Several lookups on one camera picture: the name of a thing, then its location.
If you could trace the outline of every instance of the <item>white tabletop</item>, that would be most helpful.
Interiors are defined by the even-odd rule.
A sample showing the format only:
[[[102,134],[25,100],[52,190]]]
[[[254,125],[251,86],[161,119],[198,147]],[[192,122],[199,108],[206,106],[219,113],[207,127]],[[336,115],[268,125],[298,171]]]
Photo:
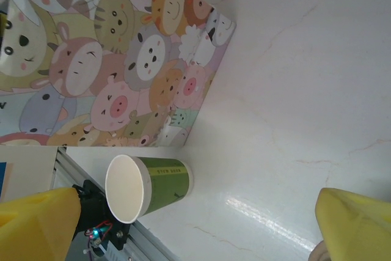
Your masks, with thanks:
[[[322,187],[391,200],[391,2],[207,1],[238,26],[186,147],[68,153],[100,182],[116,154],[186,160],[193,193],[141,219],[181,260],[307,260]]]

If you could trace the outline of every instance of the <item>marble surface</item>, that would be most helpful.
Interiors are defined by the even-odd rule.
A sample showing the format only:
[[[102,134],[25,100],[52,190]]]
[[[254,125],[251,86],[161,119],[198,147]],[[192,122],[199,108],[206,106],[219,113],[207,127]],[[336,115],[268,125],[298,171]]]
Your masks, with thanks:
[[[207,1],[238,25],[186,147],[68,152],[99,181],[186,160],[193,193],[141,219],[180,260],[307,260],[322,187],[391,201],[391,0]]]

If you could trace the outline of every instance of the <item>green paper cup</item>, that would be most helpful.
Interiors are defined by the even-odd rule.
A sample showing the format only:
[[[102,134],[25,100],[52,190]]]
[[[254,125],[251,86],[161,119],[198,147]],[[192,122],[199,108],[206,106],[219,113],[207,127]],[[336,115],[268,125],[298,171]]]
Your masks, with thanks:
[[[119,155],[106,174],[111,213],[123,223],[178,202],[192,190],[190,168],[176,159]]]

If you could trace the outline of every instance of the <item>paper cup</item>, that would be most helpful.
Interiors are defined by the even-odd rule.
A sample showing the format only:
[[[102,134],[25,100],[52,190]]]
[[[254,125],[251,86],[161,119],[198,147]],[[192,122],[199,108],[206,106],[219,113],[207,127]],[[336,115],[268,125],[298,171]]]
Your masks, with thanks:
[[[123,223],[178,202],[192,190],[190,168],[176,159],[119,155],[106,174],[111,213]]]

